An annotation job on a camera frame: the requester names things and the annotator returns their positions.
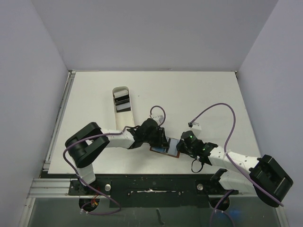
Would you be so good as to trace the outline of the brown leather card holder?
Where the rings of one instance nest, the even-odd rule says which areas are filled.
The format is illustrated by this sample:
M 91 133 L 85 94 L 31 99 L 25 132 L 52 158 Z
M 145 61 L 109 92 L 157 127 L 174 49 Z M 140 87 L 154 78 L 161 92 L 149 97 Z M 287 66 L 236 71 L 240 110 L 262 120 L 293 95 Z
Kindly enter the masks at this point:
M 159 153 L 159 154 L 162 154 L 162 155 L 167 155 L 167 156 L 170 156 L 167 154 L 167 149 L 168 148 L 155 148 L 155 147 L 150 147 L 150 151 L 152 152 L 156 152 L 156 153 Z

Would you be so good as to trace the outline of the grey silver card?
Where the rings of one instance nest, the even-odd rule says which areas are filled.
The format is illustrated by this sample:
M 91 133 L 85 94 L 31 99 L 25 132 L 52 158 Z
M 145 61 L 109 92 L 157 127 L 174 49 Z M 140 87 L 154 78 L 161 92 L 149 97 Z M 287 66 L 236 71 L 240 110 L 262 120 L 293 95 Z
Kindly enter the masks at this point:
M 179 143 L 178 139 L 169 138 L 169 148 L 167 149 L 167 154 L 173 157 L 178 155 L 177 144 Z

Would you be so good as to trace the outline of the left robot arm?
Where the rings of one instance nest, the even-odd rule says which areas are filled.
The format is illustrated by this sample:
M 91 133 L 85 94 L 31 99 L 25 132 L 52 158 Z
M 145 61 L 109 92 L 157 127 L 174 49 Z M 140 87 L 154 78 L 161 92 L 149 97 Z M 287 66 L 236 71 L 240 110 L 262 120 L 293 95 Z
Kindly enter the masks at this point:
M 154 119 L 148 118 L 139 126 L 125 126 L 121 131 L 105 130 L 90 122 L 66 140 L 63 158 L 66 153 L 70 155 L 74 163 L 66 162 L 75 170 L 79 188 L 92 194 L 97 186 L 92 163 L 105 148 L 135 149 L 144 143 L 153 148 L 169 147 L 164 128 Z

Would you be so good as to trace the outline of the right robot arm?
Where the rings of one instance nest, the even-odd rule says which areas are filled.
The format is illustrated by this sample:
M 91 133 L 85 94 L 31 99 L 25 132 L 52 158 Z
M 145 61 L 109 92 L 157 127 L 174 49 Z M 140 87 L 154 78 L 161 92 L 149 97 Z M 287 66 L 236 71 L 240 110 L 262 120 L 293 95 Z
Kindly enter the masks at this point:
M 226 151 L 217 144 L 204 143 L 192 131 L 182 133 L 176 148 L 202 165 L 224 169 L 220 177 L 211 181 L 211 189 L 215 193 L 224 190 L 255 192 L 264 203 L 276 208 L 282 205 L 282 200 L 294 184 L 273 157 L 251 157 Z

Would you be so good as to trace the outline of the grey card in tray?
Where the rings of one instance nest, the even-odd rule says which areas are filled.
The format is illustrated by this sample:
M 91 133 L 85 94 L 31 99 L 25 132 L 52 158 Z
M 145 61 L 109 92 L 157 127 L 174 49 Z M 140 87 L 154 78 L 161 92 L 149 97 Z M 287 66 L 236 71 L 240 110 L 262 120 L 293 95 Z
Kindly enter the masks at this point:
M 125 103 L 125 104 L 121 104 L 121 105 L 116 105 L 116 112 L 117 113 L 127 112 L 127 111 L 131 111 L 131 104 L 130 104 L 130 102 Z

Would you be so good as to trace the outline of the black card upper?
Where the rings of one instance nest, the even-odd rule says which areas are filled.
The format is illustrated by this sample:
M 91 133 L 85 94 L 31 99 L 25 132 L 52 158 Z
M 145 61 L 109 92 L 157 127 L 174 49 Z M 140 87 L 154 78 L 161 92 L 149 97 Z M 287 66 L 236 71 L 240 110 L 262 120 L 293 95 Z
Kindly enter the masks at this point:
M 115 97 L 114 101 L 116 105 L 121 105 L 130 102 L 130 97 L 129 95 Z

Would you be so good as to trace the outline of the white card stack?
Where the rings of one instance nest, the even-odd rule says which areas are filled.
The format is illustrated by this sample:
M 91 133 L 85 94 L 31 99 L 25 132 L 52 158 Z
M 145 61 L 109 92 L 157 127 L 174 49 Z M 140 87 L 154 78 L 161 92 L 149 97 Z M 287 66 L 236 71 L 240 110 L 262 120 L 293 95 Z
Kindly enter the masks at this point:
M 115 98 L 122 97 L 122 96 L 127 96 L 129 94 L 127 89 L 121 89 L 117 90 L 113 93 Z

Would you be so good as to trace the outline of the white oblong tray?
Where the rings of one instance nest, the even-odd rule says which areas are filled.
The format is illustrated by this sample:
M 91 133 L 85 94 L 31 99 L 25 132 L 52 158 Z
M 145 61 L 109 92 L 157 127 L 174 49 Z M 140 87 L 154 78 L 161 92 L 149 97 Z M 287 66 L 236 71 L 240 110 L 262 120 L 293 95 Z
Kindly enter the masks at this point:
M 122 130 L 125 126 L 134 127 L 135 123 L 129 88 L 126 86 L 115 87 L 112 90 L 112 95 L 116 129 Z

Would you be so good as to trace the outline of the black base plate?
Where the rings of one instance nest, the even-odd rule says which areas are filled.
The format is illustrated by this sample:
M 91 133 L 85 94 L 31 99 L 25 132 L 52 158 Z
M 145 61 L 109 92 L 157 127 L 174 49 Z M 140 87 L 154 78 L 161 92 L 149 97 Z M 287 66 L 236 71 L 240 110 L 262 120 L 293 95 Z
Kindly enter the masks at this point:
M 113 198 L 110 208 L 207 208 L 211 196 L 227 193 L 215 174 L 197 175 L 97 175 L 90 187 L 70 182 L 68 195 L 95 196 L 95 190 Z

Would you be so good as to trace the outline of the aluminium rail frame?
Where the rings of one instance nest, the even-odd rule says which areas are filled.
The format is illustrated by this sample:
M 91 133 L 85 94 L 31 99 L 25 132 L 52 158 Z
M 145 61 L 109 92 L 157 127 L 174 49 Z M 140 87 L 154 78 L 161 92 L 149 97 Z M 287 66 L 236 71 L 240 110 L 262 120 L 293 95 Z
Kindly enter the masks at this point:
M 67 105 L 67 100 L 71 91 L 73 80 L 76 71 L 68 71 L 68 77 L 66 80 L 63 96 L 61 99 L 59 111 L 56 117 L 54 130 L 51 136 L 51 141 L 47 149 L 47 154 L 43 162 L 42 170 L 39 177 L 33 179 L 29 193 L 27 195 L 26 203 L 22 212 L 22 216 L 19 222 L 20 227 L 27 227 L 32 212 L 34 210 L 35 201 L 37 198 L 67 198 L 68 197 L 68 183 L 66 178 L 47 178 L 48 170 L 51 164 L 54 146 L 59 134 L 59 129 L 63 119 L 64 111 Z

